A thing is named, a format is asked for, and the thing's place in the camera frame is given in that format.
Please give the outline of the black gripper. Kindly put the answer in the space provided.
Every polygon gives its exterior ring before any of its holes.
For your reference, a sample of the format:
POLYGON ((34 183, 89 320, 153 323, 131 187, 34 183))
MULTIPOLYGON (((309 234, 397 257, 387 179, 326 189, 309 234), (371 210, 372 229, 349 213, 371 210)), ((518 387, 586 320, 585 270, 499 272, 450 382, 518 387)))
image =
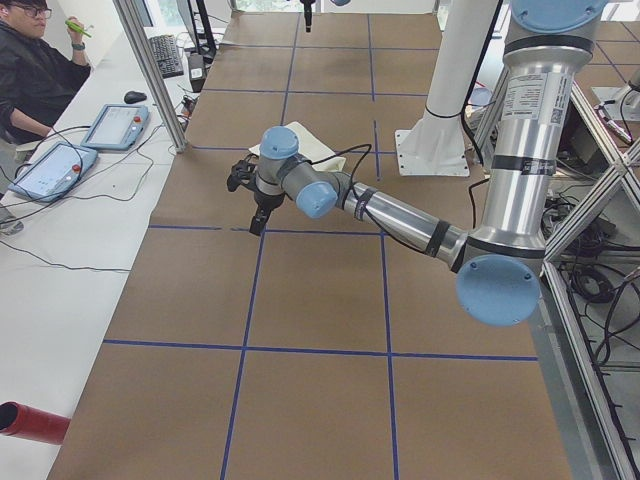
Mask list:
POLYGON ((285 200, 285 194, 269 195, 261 191, 254 193, 256 212, 253 215, 249 232, 255 236, 261 236, 267 226, 271 213, 279 208, 285 200))
POLYGON ((312 22, 313 22, 313 6, 316 3, 315 0, 300 0, 300 3, 303 5, 303 15, 305 21, 305 32, 311 33, 312 31, 312 22))

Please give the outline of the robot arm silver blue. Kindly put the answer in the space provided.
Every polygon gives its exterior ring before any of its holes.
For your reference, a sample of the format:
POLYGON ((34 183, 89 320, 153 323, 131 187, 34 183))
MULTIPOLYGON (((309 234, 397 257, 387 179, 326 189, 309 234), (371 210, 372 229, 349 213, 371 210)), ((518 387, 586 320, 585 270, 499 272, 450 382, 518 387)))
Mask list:
POLYGON ((467 168, 463 130, 488 178, 468 187, 472 228, 449 222, 355 180, 341 168, 326 170, 334 158, 300 153, 298 133, 288 126, 265 131, 256 152, 231 168, 227 188, 244 186, 257 205, 249 231, 261 235, 271 212, 285 197, 309 218, 339 208, 415 252, 440 259, 457 274, 456 294, 475 319, 511 326, 528 319, 540 296, 539 274, 546 244, 541 232, 544 203, 570 105, 575 75, 593 57, 594 41, 608 1, 509 1, 511 18, 503 52, 506 93, 498 113, 493 156, 465 120, 503 1, 462 1, 446 25, 424 114, 408 130, 395 132, 402 176, 447 176, 467 168), (488 184, 480 222, 472 189, 488 184))

